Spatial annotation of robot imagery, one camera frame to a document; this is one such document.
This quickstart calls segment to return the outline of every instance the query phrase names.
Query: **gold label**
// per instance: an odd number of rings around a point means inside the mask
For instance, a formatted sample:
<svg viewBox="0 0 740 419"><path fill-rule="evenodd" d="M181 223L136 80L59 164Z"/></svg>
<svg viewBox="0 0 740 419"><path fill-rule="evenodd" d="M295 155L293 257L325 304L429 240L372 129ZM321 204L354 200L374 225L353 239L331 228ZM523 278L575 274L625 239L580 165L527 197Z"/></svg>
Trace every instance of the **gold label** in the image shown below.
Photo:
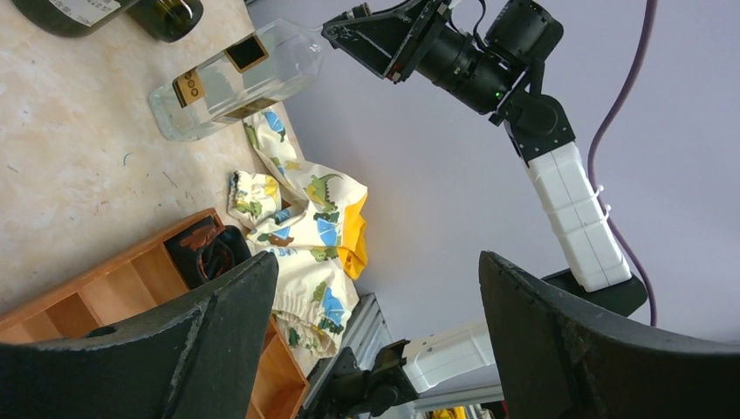
<svg viewBox="0 0 740 419"><path fill-rule="evenodd" d="M206 95L201 77L198 76L195 68L175 79L172 87L175 89L177 100L180 101L180 107L190 105Z"/></svg>
<svg viewBox="0 0 740 419"><path fill-rule="evenodd" d="M235 120L243 120L244 118L257 113L265 109L266 107L275 105L276 103L278 103L277 100L272 100L268 98L257 98L244 106L240 106L237 109L226 113L222 118L225 117L234 118Z"/></svg>
<svg viewBox="0 0 740 419"><path fill-rule="evenodd" d="M255 33L226 48L224 53L238 72L246 72L270 56Z"/></svg>

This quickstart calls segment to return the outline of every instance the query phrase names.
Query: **dinosaur print fabric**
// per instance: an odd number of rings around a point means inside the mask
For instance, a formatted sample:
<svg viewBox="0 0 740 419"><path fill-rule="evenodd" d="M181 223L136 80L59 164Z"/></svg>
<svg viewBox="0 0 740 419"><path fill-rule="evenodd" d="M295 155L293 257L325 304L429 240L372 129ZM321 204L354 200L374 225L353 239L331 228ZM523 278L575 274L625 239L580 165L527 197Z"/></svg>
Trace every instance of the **dinosaur print fabric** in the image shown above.
<svg viewBox="0 0 740 419"><path fill-rule="evenodd" d="M271 175L235 172L229 213L250 229L252 251L277 257L272 308L285 340L332 357L359 300L353 279L367 263L360 215L367 188L299 156L271 110L250 116L244 129Z"/></svg>

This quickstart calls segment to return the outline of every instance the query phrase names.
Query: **wooden crate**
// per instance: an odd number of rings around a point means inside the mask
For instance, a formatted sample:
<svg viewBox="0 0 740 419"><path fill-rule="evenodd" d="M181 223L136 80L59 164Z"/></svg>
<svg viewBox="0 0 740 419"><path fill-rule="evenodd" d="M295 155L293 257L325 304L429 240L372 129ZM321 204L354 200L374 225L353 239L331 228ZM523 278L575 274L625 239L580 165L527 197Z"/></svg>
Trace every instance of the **wooden crate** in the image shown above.
<svg viewBox="0 0 740 419"><path fill-rule="evenodd" d="M223 225L215 209L205 209L0 316L0 341L79 338L188 292L165 242L209 216ZM271 319L247 417L293 418L307 390L308 382Z"/></svg>

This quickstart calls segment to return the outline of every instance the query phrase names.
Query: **marble countertop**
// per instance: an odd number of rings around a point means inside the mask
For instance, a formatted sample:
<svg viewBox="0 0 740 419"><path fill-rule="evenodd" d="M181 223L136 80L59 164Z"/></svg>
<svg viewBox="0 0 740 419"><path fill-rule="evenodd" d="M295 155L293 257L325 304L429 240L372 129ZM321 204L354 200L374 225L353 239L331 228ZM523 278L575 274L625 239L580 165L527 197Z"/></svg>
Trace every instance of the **marble countertop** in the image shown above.
<svg viewBox="0 0 740 419"><path fill-rule="evenodd" d="M0 312L198 210L236 224L230 173L264 172L239 124L167 141L146 101L252 32L243 0L203 2L202 21L174 44L125 15L56 38L0 2Z"/></svg>

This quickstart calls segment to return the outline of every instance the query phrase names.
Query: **dark glass bottle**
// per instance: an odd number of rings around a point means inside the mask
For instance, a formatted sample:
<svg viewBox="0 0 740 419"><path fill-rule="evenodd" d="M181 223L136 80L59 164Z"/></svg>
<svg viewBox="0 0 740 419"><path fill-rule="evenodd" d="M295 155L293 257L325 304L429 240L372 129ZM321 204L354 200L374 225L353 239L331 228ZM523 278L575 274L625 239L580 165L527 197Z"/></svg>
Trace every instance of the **dark glass bottle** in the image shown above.
<svg viewBox="0 0 740 419"><path fill-rule="evenodd" d="M141 0L128 10L153 38L174 42L188 35L203 16L201 0Z"/></svg>
<svg viewBox="0 0 740 419"><path fill-rule="evenodd" d="M36 26L60 37L95 32L139 0L13 0Z"/></svg>

